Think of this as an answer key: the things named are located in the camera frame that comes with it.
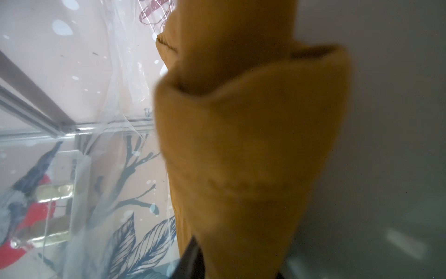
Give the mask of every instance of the white dot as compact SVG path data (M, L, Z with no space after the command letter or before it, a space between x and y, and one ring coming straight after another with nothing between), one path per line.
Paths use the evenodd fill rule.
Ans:
M150 212L151 213L153 213L153 212L155 212L155 209L157 208L157 206L155 205L155 204L152 204L150 207L149 207L149 210L150 210Z
M60 19L56 19L53 21L53 31L59 36L70 36L73 35L73 30L71 30L70 26L67 23Z
M169 264L169 266L167 267L167 270L166 270L166 277L167 278L170 278L172 276L173 272L175 271L175 267L176 266L174 266L172 263Z
M164 76L167 73L167 67L166 65L163 65L160 71L160 76Z
M26 143L25 143L25 145L27 146L27 147L32 147L32 146L34 146L34 145L36 145L37 144L37 141L27 141Z
M79 4L76 0L62 0L62 3L70 10L79 10Z
M133 214L133 210L127 210L126 212L124 212L124 214L122 215L121 218L121 223L124 223L125 221L127 221L127 219Z

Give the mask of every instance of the bird illustration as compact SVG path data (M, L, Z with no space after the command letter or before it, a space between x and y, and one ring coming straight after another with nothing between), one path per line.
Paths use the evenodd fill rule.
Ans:
M37 163L12 187L0 194L0 246L24 220L32 202L32 194L48 170L62 142L40 157Z

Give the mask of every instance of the rolled yellow fabric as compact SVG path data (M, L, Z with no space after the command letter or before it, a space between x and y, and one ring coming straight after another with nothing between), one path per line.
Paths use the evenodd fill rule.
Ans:
M295 10L183 0L157 40L169 72L155 117L180 253L195 235L211 279L275 277L339 131L348 55L293 42Z

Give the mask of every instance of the tree branch drawing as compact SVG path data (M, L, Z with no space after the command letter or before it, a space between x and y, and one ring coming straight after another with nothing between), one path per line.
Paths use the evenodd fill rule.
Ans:
M145 135L144 143L147 141L148 134ZM151 209L151 212L158 215L159 209L155 204L150 204L146 202L142 202L138 200L151 190L153 190L156 185L153 184L152 187L145 191L142 195L131 198L128 200L119 201L115 204L116 200L118 199L122 189L124 188L125 183L127 182L127 179L135 173L136 168L150 160L155 159L160 155L160 153L154 154L153 152L150 152L145 156L144 158L140 159L142 148L144 147L144 144L142 142L142 137L138 136L138 139L136 141L135 146L132 146L132 135L126 135L124 136L124 142L126 143L126 157L125 157L125 163L124 167L121 171L121 174L112 188L110 194L108 196L102 196L98 202L98 204L95 206L95 208L92 210L91 216L87 223L87 228L92 229L96 227L97 225L101 224L105 217L112 214L115 210L118 208L121 208L125 205L137 205L141 207L147 207ZM105 195L102 193L101 184L103 181L103 176L98 176L96 183L94 185L95 191L100 195Z

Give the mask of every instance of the black strap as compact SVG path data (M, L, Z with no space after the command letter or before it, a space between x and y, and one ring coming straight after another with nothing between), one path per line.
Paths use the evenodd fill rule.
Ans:
M205 268L203 254L195 237L192 237L186 251L173 272L171 279L204 279ZM280 272L276 279L284 279Z

